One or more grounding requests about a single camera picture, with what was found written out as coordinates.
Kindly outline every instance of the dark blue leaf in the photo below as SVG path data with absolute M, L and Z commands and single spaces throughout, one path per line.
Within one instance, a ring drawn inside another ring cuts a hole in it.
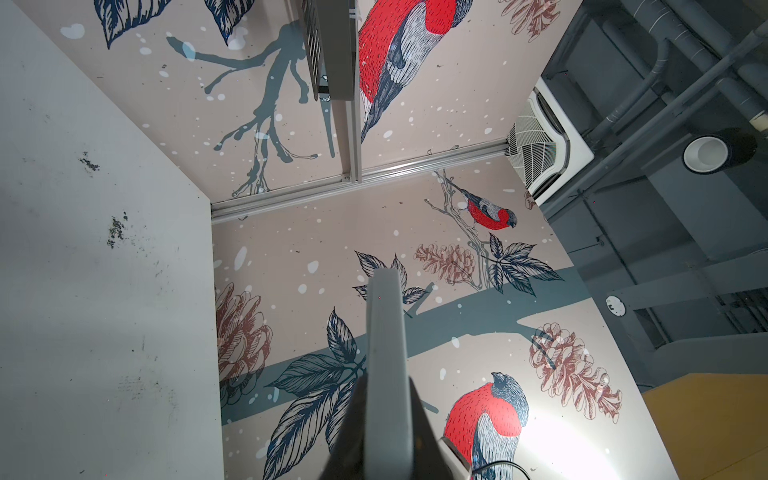
M 350 380 L 339 388 L 339 399 L 333 404 L 331 409 L 331 415 L 328 418 L 328 426 L 326 427 L 326 442 L 328 442 L 328 451 L 333 450 L 333 446 L 336 444 L 336 437 L 341 430 L 341 424 L 346 415 L 346 409 L 349 407 L 349 401 L 352 399 L 352 391 L 355 389 L 356 379 Z
M 373 275 L 373 271 L 377 268 L 386 268 L 384 262 L 374 257 L 373 255 L 360 253 L 358 251 L 355 251 L 355 253 L 357 253 L 357 259 L 360 260 L 362 271 L 365 272 L 367 276 Z
M 360 294 L 363 300 L 368 299 L 368 286 L 367 285 L 361 285 L 354 287 L 355 290 L 357 290 L 357 293 Z
M 291 362 L 277 380 L 268 386 L 302 396 L 330 383 L 338 383 L 344 368 L 332 356 L 310 353 Z
M 493 285 L 499 293 L 504 293 L 504 274 L 501 265 L 498 263 L 491 263 L 488 265 L 488 278 L 491 280 L 491 285 Z
M 496 258 L 502 258 L 502 255 L 504 254 L 504 247 L 502 246 L 502 242 L 499 241 L 498 238 L 493 233 L 490 233 L 491 235 L 491 253 L 493 253 L 493 256 Z
M 526 276 L 533 276 L 539 280 L 563 280 L 551 266 L 535 258 L 523 258 L 511 262 L 511 264 L 517 271 Z
M 157 17 L 169 3 L 170 0 L 94 0 L 107 48 L 126 31 Z
M 502 262 L 512 262 L 521 258 L 526 258 L 533 249 L 533 245 L 527 243 L 513 243 L 507 250 L 504 250 L 504 256 Z
M 402 302 L 405 305 L 410 305 L 411 303 L 418 302 L 426 293 L 427 291 L 420 286 L 412 286 L 402 293 Z
M 205 6 L 214 14 L 224 43 L 228 45 L 235 25 L 253 6 L 253 0 L 205 0 Z
M 523 273 L 515 270 L 512 265 L 502 265 L 502 271 L 509 284 L 514 288 L 521 292 L 536 296 L 536 293 L 534 293 L 533 287 L 531 286 L 531 281 Z
M 395 253 L 395 259 L 392 261 L 392 266 L 390 268 L 396 268 L 400 273 L 400 288 L 405 291 L 406 284 L 408 283 L 408 274 L 406 273 L 406 268 L 400 263 L 400 260 L 397 260 L 397 253 Z
M 333 356 L 340 362 L 354 362 L 357 356 L 357 343 L 355 343 L 355 337 L 352 336 L 352 332 L 344 323 L 344 320 L 340 319 L 336 315 L 336 309 L 333 309 L 331 316 L 328 319 L 328 348 L 330 348 Z
M 291 403 L 272 432 L 266 451 L 264 480 L 274 480 L 301 462 L 315 445 L 338 397 L 339 386 L 332 384 Z

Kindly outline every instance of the white snow spot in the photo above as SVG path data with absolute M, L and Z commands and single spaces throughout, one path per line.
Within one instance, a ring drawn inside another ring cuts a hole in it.
M 77 40 L 78 38 L 83 38 L 83 35 L 85 35 L 85 27 L 79 23 L 73 23 L 69 27 L 61 27 L 59 31 L 63 36 L 70 40 Z
M 181 45 L 181 51 L 184 53 L 184 56 L 187 57 L 187 60 L 194 61 L 195 55 L 197 55 L 197 50 L 194 49 L 194 46 L 186 41 Z
M 242 50 L 245 47 L 245 36 L 248 35 L 248 29 L 245 27 L 237 27 L 235 31 L 230 35 L 229 47 L 230 50 Z
M 263 449 L 259 449 L 259 451 L 256 452 L 256 458 L 264 458 L 264 457 L 266 457 L 266 451 L 267 451 L 267 449 L 269 447 L 270 447 L 270 442 L 269 442 L 269 440 L 267 440 L 266 443 L 264 444 L 264 448 Z

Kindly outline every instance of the slotted vent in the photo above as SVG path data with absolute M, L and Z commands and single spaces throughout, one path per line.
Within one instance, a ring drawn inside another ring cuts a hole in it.
M 554 165 L 557 153 L 555 142 L 541 127 L 531 107 L 530 100 L 507 136 L 506 155 L 526 187 Z
M 306 60 L 310 65 L 310 77 L 312 80 L 312 91 L 315 94 L 315 100 L 319 92 L 320 77 L 323 74 L 323 49 L 320 43 L 320 32 L 317 22 L 317 6 L 315 0 L 301 0 L 301 17 L 304 27 L 304 47 L 306 49 Z

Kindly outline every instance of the bird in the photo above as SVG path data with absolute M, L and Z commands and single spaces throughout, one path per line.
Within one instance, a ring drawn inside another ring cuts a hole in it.
M 448 178 L 445 179 L 456 190 L 462 192 L 467 198 L 467 210 L 476 223 L 480 223 L 483 227 L 489 230 L 501 230 L 506 227 L 515 228 L 518 224 L 518 218 L 515 216 L 515 212 L 508 208 L 501 208 L 490 200 L 480 198 L 475 194 L 470 194 L 467 190 L 464 190 L 460 186 L 454 184 Z
M 448 415 L 443 435 L 472 466 L 472 471 L 498 460 L 514 461 L 522 428 L 528 423 L 528 400 L 520 384 L 494 372 L 493 382 L 464 394 Z M 474 480 L 511 480 L 511 465 L 495 465 Z
M 361 142 L 472 0 L 378 0 L 359 32 Z

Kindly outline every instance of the wire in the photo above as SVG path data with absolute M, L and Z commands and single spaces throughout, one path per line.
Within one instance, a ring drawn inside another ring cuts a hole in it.
M 531 480 L 531 477 L 528 476 L 528 473 L 520 465 L 518 465 L 518 464 L 516 464 L 514 462 L 510 462 L 509 460 L 496 460 L 495 462 L 488 463 L 486 465 L 483 465 L 482 467 L 478 467 L 478 468 L 475 468 L 474 470 L 472 470 L 472 474 L 473 475 L 478 474 L 478 473 L 482 472 L 483 470 L 486 470 L 486 469 L 491 468 L 491 467 L 495 467 L 496 465 L 511 465 L 511 466 L 515 467 L 517 470 L 523 472 L 523 475 L 525 475 L 525 477 L 528 480 Z

